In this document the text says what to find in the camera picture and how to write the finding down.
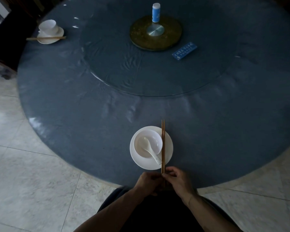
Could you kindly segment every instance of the white spoon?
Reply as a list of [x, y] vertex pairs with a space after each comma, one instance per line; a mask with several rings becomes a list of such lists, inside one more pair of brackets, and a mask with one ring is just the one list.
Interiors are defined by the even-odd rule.
[[141, 148], [143, 148], [145, 151], [148, 151], [152, 157], [154, 157], [155, 161], [158, 165], [162, 164], [161, 159], [155, 154], [155, 152], [152, 150], [149, 140], [146, 137], [141, 137], [139, 139], [139, 145]]

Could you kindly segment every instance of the chopsticks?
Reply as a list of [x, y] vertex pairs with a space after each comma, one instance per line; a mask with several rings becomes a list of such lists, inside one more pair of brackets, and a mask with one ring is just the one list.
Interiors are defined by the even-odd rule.
[[[165, 120], [161, 120], [161, 137], [162, 137], [162, 164], [161, 164], [161, 173], [165, 173]], [[163, 180], [162, 186], [165, 187], [165, 180]]]
[[28, 37], [26, 40], [52, 40], [52, 39], [65, 39], [66, 36], [51, 36], [51, 37]]

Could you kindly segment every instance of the white saucer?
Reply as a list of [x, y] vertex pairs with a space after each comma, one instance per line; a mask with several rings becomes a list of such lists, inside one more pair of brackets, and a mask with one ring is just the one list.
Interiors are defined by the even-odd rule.
[[[143, 169], [147, 169], [147, 170], [156, 170], [156, 169], [160, 169], [161, 165], [158, 165], [157, 162], [155, 161], [154, 158], [143, 158], [141, 156], [139, 156], [138, 153], [136, 153], [135, 149], [134, 149], [134, 139], [136, 137], [136, 135], [143, 130], [146, 129], [151, 129], [156, 131], [157, 133], [159, 133], [159, 135], [161, 136], [161, 128], [156, 127], [156, 126], [147, 126], [144, 128], [139, 129], [132, 137], [131, 142], [130, 142], [130, 154], [132, 159], [134, 160], [134, 162], [140, 166]], [[165, 132], [165, 164], [167, 164], [171, 157], [173, 155], [173, 142], [172, 139], [170, 137], [170, 135], [168, 135], [167, 132]]]
[[[65, 31], [63, 30], [62, 27], [59, 27], [58, 32], [54, 35], [54, 36], [63, 36], [63, 34], [65, 33]], [[38, 37], [50, 37], [49, 35], [46, 35], [44, 32], [40, 32], [38, 34]], [[56, 41], [59, 41], [60, 39], [42, 39], [42, 40], [38, 40], [39, 43], [41, 44], [51, 44], [54, 43]]]

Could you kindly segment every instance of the person's right hand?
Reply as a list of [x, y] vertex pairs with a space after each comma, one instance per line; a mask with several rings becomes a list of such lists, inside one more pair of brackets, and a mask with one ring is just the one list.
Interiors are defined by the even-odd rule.
[[176, 194], [188, 206], [190, 199], [195, 194], [188, 175], [176, 167], [166, 167], [169, 174], [162, 174], [163, 178], [172, 184]]

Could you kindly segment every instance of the person's left hand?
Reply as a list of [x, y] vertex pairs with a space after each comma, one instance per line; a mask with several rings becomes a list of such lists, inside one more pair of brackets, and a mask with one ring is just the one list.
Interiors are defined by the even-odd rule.
[[162, 181], [161, 173], [143, 172], [133, 189], [143, 199], [148, 195], [157, 195], [154, 190]]

